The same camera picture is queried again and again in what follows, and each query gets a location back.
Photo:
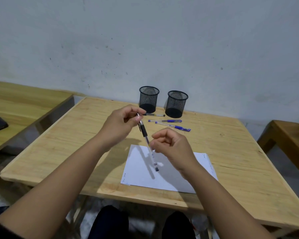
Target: wooden furniture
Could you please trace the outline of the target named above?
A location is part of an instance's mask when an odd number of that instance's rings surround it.
[[[277,144],[299,169],[299,123],[271,121],[258,144],[265,153]]]
[[[35,186],[93,137],[125,102],[85,98],[46,130],[1,172],[3,179]],[[163,114],[163,108],[156,112]],[[253,137],[235,118],[184,111],[182,132],[193,151],[207,153],[219,182],[260,223],[299,229],[299,199]],[[145,122],[149,136],[164,128]],[[195,194],[121,185],[131,144],[146,145],[138,127],[105,153],[81,193],[178,210],[203,211]]]
[[[0,117],[9,125],[0,131],[0,149],[70,98],[67,92],[0,82]]]

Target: hand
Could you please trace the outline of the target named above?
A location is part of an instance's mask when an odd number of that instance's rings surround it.
[[[103,124],[98,136],[104,142],[106,150],[118,144],[130,133],[131,129],[143,118],[146,111],[133,105],[114,110]]]
[[[164,154],[185,179],[188,171],[200,166],[184,135],[171,128],[164,128],[154,133],[152,137],[154,139],[149,143],[151,148],[157,153]]]

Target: blue pen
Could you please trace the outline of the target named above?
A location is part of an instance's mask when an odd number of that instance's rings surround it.
[[[190,132],[190,130],[191,130],[191,129],[187,129],[187,128],[184,128],[184,127],[181,127],[181,126],[174,126],[174,125],[170,125],[170,124],[163,123],[163,122],[155,122],[155,124],[160,124],[160,125],[163,125],[163,126],[173,127],[173,128],[185,131],[185,132]]]
[[[160,121],[149,120],[149,122],[182,122],[182,120],[160,120]]]

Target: paper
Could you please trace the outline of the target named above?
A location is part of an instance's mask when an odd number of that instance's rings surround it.
[[[208,155],[204,153],[194,154],[198,162],[217,179]],[[161,153],[155,153],[154,157],[159,168],[158,172],[155,171],[151,162],[148,148],[140,145],[131,145],[121,184],[195,194],[195,190],[190,183],[180,175],[167,157]]]

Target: black mesh pen holder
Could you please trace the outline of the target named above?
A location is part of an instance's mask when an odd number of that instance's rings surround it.
[[[188,95],[178,90],[168,92],[168,100],[165,114],[172,118],[180,118],[183,115]]]
[[[146,113],[153,113],[156,110],[156,101],[159,89],[153,86],[143,86],[140,88],[140,108]]]

